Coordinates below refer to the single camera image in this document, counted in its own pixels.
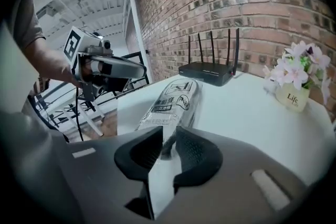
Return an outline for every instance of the flower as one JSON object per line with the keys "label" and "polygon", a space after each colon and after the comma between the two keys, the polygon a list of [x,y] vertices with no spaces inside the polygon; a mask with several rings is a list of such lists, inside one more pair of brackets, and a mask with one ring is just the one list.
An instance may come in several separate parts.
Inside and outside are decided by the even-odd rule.
{"label": "flower", "polygon": [[315,83],[315,85],[320,85],[321,84],[321,81],[319,80],[318,77],[316,77],[316,75],[311,75],[310,78]]}
{"label": "flower", "polygon": [[309,68],[307,70],[307,73],[310,74],[310,75],[314,75],[317,72],[318,68],[319,68],[319,66],[317,64],[312,63],[309,66]]}
{"label": "flower", "polygon": [[323,103],[324,105],[327,104],[328,98],[330,96],[330,90],[329,90],[329,84],[330,84],[331,79],[327,79],[327,72],[324,71],[323,73],[323,79],[322,79],[322,85],[321,85],[321,92],[323,95]]}
{"label": "flower", "polygon": [[292,83],[297,90],[301,90],[301,85],[308,80],[308,74],[304,71],[303,66],[301,65],[298,59],[289,64],[285,63],[285,70],[288,72],[285,77],[285,83]]}
{"label": "flower", "polygon": [[327,55],[323,55],[321,49],[318,46],[312,44],[311,46],[313,54],[309,55],[311,61],[316,63],[321,69],[325,69],[329,63],[330,58]]}
{"label": "flower", "polygon": [[307,45],[304,41],[300,41],[300,43],[295,44],[292,43],[292,46],[290,49],[285,49],[286,52],[290,54],[290,56],[293,56],[294,58],[300,57],[301,54],[303,54],[307,50]]}
{"label": "flower", "polygon": [[272,74],[271,71],[268,69],[268,67],[265,66],[262,70],[265,73],[265,79],[271,79]]}
{"label": "flower", "polygon": [[274,80],[276,80],[279,85],[282,87],[285,84],[285,74],[287,73],[285,70],[285,61],[282,59],[277,60],[278,64],[271,71]]}
{"label": "flower", "polygon": [[313,54],[313,49],[312,49],[312,47],[314,47],[314,46],[315,46],[314,43],[310,43],[310,44],[307,45],[307,53],[308,53],[308,54]]}

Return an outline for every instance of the plastic bag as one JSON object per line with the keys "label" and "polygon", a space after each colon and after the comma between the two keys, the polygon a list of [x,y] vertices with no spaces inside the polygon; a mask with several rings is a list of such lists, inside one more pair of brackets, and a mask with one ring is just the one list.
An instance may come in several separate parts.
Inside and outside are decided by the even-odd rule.
{"label": "plastic bag", "polygon": [[175,80],[162,91],[137,128],[163,126],[163,149],[148,174],[155,219],[174,198],[173,180],[182,172],[181,159],[175,149],[175,129],[192,126],[201,97],[201,81]]}
{"label": "plastic bag", "polygon": [[192,126],[201,93],[201,81],[187,78],[172,81],[164,88],[136,130],[163,126],[163,143],[165,143],[177,126]]}

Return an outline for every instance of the brick wall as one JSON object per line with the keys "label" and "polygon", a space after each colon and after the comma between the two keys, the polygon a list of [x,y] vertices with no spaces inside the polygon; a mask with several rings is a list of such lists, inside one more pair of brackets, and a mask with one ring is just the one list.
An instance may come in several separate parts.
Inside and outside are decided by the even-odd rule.
{"label": "brick wall", "polygon": [[[177,74],[187,61],[187,39],[191,35],[192,61],[200,60],[197,33],[200,33],[206,61],[212,60],[209,30],[212,30],[215,57],[225,63],[227,30],[240,28],[239,68],[264,76],[264,65],[272,67],[291,42],[314,42],[331,57],[329,75],[336,82],[336,24],[323,0],[137,0],[142,35],[154,80]],[[327,109],[336,114],[336,84]],[[312,90],[319,102],[322,95]]]}

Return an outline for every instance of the gray shirt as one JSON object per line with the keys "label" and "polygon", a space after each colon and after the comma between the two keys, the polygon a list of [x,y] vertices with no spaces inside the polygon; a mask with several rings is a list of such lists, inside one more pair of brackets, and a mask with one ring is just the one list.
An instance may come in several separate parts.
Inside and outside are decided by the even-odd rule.
{"label": "gray shirt", "polygon": [[[7,25],[15,42],[21,50],[25,49],[37,38],[45,38],[42,28],[38,23],[33,0],[16,0],[11,15],[7,18]],[[32,105],[26,100],[22,112],[33,117],[46,130],[49,128],[37,116]]]}

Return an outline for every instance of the pink flower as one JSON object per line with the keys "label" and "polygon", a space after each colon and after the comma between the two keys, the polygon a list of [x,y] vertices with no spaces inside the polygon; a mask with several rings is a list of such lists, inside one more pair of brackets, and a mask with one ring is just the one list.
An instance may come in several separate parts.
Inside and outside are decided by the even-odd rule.
{"label": "pink flower", "polygon": [[265,79],[271,79],[272,78],[271,71],[268,69],[267,66],[265,66],[262,70],[265,73]]}
{"label": "pink flower", "polygon": [[303,65],[295,59],[291,64],[285,63],[285,83],[292,83],[297,90],[301,90],[301,85],[308,80],[308,74],[304,71]]}
{"label": "pink flower", "polygon": [[285,84],[285,61],[278,59],[278,64],[272,70],[273,78],[279,83],[282,87]]}
{"label": "pink flower", "polygon": [[327,55],[323,55],[318,46],[312,44],[311,48],[313,50],[313,54],[309,55],[310,59],[324,70],[329,65],[330,58]]}
{"label": "pink flower", "polygon": [[329,90],[329,84],[330,84],[331,79],[327,79],[327,72],[324,71],[323,73],[323,79],[322,79],[322,85],[321,85],[321,92],[323,95],[323,103],[324,105],[327,104],[328,98],[330,96],[330,90]]}
{"label": "pink flower", "polygon": [[301,54],[303,54],[308,49],[306,43],[304,41],[300,41],[300,43],[295,44],[292,43],[292,46],[290,49],[285,49],[286,52],[290,54],[290,56],[293,56],[294,58],[300,57]]}

